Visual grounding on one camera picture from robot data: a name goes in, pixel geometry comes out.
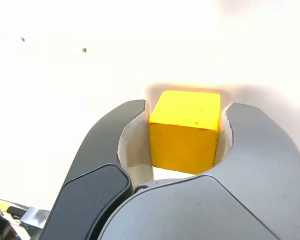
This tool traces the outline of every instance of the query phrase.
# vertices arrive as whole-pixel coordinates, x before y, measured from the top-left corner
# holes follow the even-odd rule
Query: white backdrop
[[[50,209],[95,122],[165,89],[260,107],[300,149],[300,0],[0,0],[0,198]]]

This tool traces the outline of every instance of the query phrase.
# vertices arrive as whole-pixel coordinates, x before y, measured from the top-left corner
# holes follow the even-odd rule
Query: wooden block
[[[165,91],[149,118],[152,165],[200,174],[214,165],[220,95]]]

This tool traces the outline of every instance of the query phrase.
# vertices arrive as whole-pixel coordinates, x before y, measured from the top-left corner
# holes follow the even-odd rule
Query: yellow block
[[[165,91],[149,118],[152,165],[200,174],[214,165],[220,95]]]

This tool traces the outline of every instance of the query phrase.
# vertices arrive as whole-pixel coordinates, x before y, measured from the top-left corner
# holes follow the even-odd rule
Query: white wall
[[[300,0],[1,0],[0,198],[51,208],[109,110],[210,88],[300,149]]]

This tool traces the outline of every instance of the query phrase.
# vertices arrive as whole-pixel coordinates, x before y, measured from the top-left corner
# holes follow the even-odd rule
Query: dark gray panel
[[[282,240],[300,240],[300,153],[259,108],[233,103],[226,111],[233,145],[215,177]]]
[[[84,138],[64,183],[104,164],[120,166],[117,156],[120,136],[127,124],[144,111],[145,103],[145,100],[127,101],[102,117]]]
[[[128,183],[127,176],[115,165],[102,166],[68,182],[60,191],[40,239],[84,240],[90,234],[96,238],[109,214],[122,202],[118,195],[130,194]]]
[[[116,210],[99,240],[277,239],[210,176],[148,188]]]

